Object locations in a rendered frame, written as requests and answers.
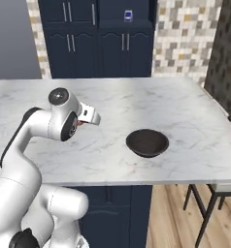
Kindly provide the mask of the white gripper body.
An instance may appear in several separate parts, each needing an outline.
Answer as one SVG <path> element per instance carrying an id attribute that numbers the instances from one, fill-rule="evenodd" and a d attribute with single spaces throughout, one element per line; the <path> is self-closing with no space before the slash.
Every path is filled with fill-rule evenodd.
<path id="1" fill-rule="evenodd" d="M 99 125 L 101 122 L 101 116 L 100 114 L 97 112 L 97 110 L 95 108 L 92 108 L 90 110 L 90 119 L 89 119 L 89 123 L 93 124 L 93 125 Z"/>

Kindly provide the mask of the black bowl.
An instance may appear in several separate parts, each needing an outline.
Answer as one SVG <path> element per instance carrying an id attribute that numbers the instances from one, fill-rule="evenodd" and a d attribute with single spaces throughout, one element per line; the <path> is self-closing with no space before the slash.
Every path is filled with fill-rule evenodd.
<path id="1" fill-rule="evenodd" d="M 169 146 L 169 140 L 158 131 L 140 129 L 127 136 L 126 145 L 141 157 L 153 158 L 166 151 Z"/>

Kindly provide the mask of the grey fridge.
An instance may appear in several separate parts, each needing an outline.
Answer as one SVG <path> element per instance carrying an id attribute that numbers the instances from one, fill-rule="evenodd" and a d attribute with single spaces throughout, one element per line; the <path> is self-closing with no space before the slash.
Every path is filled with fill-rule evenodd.
<path id="1" fill-rule="evenodd" d="M 0 79 L 41 77 L 26 0 L 0 0 Z"/>

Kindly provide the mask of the dark blue cupboard run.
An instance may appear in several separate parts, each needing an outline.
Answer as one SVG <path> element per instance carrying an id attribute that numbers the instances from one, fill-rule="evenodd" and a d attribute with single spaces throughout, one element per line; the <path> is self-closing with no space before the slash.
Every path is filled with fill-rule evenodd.
<path id="1" fill-rule="evenodd" d="M 157 0 L 38 0 L 53 78 L 151 76 Z"/>

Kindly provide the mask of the dark blue island cupboard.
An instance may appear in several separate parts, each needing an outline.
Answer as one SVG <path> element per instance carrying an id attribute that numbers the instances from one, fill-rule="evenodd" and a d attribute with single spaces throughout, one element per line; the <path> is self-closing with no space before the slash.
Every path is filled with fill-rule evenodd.
<path id="1" fill-rule="evenodd" d="M 80 220 L 90 248 L 146 248 L 152 187 L 83 186 L 89 207 Z"/>

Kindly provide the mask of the black stool with pale seat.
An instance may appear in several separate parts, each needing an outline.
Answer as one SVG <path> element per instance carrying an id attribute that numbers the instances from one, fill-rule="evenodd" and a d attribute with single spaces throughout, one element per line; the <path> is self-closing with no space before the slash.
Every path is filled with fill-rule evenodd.
<path id="1" fill-rule="evenodd" d="M 200 228 L 199 234 L 195 242 L 195 248 L 199 248 L 201 239 L 206 230 L 206 227 L 211 218 L 212 212 L 215 207 L 215 202 L 217 199 L 220 199 L 218 204 L 218 209 L 221 209 L 226 198 L 231 197 L 231 183 L 220 183 L 220 184 L 208 184 L 208 188 L 211 192 L 211 197 L 208 203 L 208 207 L 205 207 L 202 198 L 199 195 L 198 189 L 195 184 L 189 184 L 185 196 L 185 201 L 183 204 L 183 210 L 186 210 L 187 204 L 190 198 L 190 194 L 194 195 L 194 198 L 197 202 L 201 215 L 203 217 L 202 226 Z"/>

